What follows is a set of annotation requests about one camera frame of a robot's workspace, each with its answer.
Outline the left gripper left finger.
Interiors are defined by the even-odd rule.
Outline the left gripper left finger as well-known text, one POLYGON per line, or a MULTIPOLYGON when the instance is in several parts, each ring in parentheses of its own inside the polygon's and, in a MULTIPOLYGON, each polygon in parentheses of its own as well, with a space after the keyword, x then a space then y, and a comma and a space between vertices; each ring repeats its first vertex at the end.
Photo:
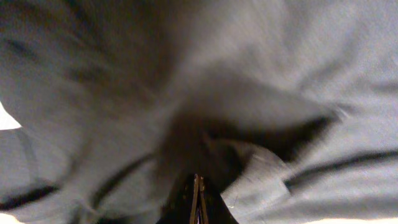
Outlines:
POLYGON ((171 194, 169 202, 157 224, 194 223, 198 202, 198 175, 190 174, 171 194))

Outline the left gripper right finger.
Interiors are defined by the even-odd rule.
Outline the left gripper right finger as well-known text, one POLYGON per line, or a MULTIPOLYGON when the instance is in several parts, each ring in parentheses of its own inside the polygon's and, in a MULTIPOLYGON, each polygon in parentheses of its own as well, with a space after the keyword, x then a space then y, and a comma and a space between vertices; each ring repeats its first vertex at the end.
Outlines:
POLYGON ((210 180, 199 177, 198 184, 198 224, 239 224, 226 206, 217 187, 210 180))

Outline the black t-shirt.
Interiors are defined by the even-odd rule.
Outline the black t-shirt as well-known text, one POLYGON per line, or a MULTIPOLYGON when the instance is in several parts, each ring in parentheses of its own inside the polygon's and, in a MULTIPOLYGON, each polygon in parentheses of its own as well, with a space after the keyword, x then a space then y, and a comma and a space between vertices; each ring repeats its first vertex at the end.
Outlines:
POLYGON ((22 223, 397 216, 396 1, 2 1, 1 104, 22 223))

